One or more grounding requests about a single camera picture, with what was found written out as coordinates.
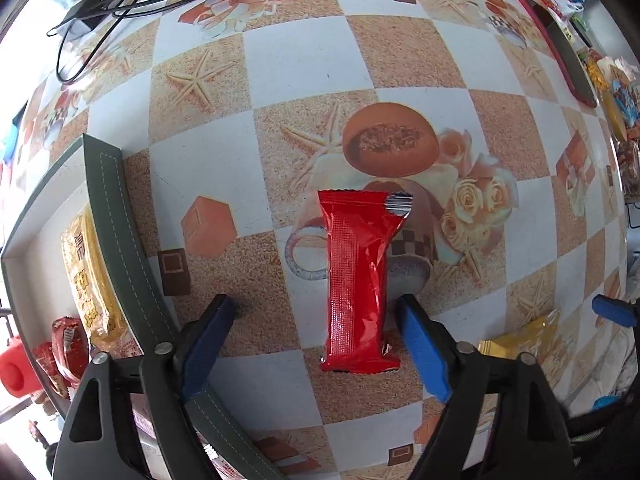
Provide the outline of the grey white storage tray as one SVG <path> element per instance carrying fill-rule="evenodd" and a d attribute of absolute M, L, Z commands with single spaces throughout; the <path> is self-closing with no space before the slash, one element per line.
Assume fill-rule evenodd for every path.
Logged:
<path fill-rule="evenodd" d="M 83 198 L 93 215 L 108 277 L 140 356 L 182 328 L 172 320 L 145 258 L 127 192 L 122 153 L 111 144 L 80 136 L 43 175 L 17 217 L 1 254 L 6 300 L 26 344 L 41 336 L 39 322 L 70 302 L 55 240 Z M 71 401 L 56 400 L 65 419 Z M 220 455 L 242 477 L 275 479 L 279 471 L 250 442 L 213 392 L 209 381 L 186 404 L 206 455 Z"/>

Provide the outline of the red plastic container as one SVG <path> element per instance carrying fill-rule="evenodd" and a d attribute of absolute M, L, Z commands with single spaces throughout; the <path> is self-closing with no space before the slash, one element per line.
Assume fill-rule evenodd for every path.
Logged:
<path fill-rule="evenodd" d="M 9 345 L 1 351 L 0 379 L 6 392 L 14 398 L 29 396 L 42 389 L 20 336 L 11 338 Z"/>

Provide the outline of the yellow cake snack packet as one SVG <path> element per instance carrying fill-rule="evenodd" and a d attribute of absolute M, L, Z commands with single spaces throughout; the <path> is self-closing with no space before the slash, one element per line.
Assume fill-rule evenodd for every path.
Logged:
<path fill-rule="evenodd" d="M 108 277 L 89 206 L 70 222 L 60 241 L 82 326 L 96 348 L 111 351 L 128 332 L 128 325 Z"/>

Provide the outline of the red patterned snack packet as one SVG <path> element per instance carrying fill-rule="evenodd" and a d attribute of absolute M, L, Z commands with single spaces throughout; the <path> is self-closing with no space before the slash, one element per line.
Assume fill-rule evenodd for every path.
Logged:
<path fill-rule="evenodd" d="M 51 340 L 34 350 L 37 364 L 63 399 L 70 398 L 89 364 L 89 344 L 79 318 L 63 316 L 51 325 Z"/>

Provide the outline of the gold snack packet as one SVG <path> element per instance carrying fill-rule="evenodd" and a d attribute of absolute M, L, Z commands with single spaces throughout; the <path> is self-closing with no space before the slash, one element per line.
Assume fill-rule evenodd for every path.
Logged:
<path fill-rule="evenodd" d="M 501 359 L 515 359 L 522 352 L 542 359 L 552 347 L 558 325 L 559 312 L 552 310 L 515 332 L 494 339 L 480 340 L 477 349 L 484 356 Z"/>

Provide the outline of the red case smartphone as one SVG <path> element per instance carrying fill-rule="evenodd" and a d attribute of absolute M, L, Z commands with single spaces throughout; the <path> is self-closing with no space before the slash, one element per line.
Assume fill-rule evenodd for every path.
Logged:
<path fill-rule="evenodd" d="M 582 62 L 553 15 L 534 0 L 518 1 L 533 20 L 552 52 L 570 93 L 586 107 L 596 108 L 598 105 L 596 95 L 587 73 L 582 68 Z"/>

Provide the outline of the long red snack packet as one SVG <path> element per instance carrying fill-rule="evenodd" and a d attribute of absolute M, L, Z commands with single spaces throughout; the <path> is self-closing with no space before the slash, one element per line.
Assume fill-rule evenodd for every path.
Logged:
<path fill-rule="evenodd" d="M 328 338 L 325 372 L 380 374 L 400 359 L 383 340 L 387 247 L 411 214 L 405 192 L 322 190 L 328 234 Z"/>

